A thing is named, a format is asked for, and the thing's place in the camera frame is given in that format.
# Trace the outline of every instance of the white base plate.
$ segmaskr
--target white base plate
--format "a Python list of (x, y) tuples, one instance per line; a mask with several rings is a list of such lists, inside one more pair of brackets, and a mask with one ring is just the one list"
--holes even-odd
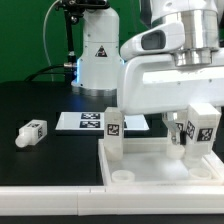
[[(148, 124), (143, 115), (125, 116), (125, 130), (147, 131)], [(56, 130), (96, 131), (104, 130), (104, 113), (62, 112)]]

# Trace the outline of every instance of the metal bracket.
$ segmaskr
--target metal bracket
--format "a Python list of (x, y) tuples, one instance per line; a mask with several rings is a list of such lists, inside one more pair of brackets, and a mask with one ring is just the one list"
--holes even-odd
[(180, 129), (174, 121), (174, 113), (167, 112), (162, 114), (162, 120), (171, 132), (171, 140), (174, 145), (180, 145)]

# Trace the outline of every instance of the black tabletop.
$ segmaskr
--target black tabletop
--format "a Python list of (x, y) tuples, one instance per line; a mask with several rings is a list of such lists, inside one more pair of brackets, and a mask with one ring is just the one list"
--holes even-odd
[[(78, 95), (64, 83), (1, 83), (0, 186), (102, 185), (97, 156), (97, 142), (102, 136), (58, 135), (55, 127), (60, 112), (104, 112), (108, 106), (116, 106), (115, 97)], [(20, 149), (15, 145), (18, 130), (32, 119), (46, 120), (48, 135), (36, 146)], [(164, 133), (159, 119), (147, 121), (151, 126), (158, 124), (157, 132)], [(224, 215), (0, 217), (0, 223), (40, 222), (223, 224)]]

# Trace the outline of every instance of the circular hole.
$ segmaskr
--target circular hole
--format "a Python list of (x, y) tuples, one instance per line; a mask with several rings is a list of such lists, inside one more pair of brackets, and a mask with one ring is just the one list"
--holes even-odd
[(172, 6), (172, 2), (167, 2), (166, 7), (170, 7), (170, 6)]
[(212, 174), (209, 170), (203, 168), (192, 168), (189, 170), (189, 178), (194, 180), (209, 180)]
[(135, 180), (135, 174), (128, 170), (117, 170), (112, 173), (112, 181), (115, 183), (128, 183)]

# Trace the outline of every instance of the warning label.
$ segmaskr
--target warning label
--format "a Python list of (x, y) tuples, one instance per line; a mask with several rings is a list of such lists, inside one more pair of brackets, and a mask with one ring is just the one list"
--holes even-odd
[(107, 53), (103, 46), (100, 47), (100, 49), (98, 50), (98, 52), (96, 53), (95, 56), (96, 57), (107, 57)]

